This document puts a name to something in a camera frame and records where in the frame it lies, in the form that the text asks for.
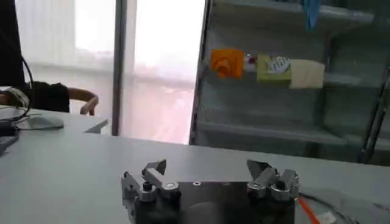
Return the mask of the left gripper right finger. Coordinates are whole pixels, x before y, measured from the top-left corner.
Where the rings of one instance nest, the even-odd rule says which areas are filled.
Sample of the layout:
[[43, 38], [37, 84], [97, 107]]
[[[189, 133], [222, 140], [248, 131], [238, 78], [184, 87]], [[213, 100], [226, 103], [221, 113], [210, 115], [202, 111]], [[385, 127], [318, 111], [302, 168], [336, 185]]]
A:
[[295, 170], [280, 173], [266, 162], [248, 159], [247, 168], [252, 181], [246, 184], [248, 194], [254, 199], [270, 198], [275, 201], [293, 201], [299, 196], [300, 176]]

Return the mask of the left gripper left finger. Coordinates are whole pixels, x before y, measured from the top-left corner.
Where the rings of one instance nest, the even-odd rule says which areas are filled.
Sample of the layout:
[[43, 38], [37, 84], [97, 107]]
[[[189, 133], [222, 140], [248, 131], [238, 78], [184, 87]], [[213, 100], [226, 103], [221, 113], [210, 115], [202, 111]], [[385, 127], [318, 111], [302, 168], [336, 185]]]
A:
[[179, 183], [165, 176], [167, 160], [147, 163], [138, 175], [124, 172], [121, 177], [122, 199], [152, 202], [161, 196], [167, 200], [180, 197]]

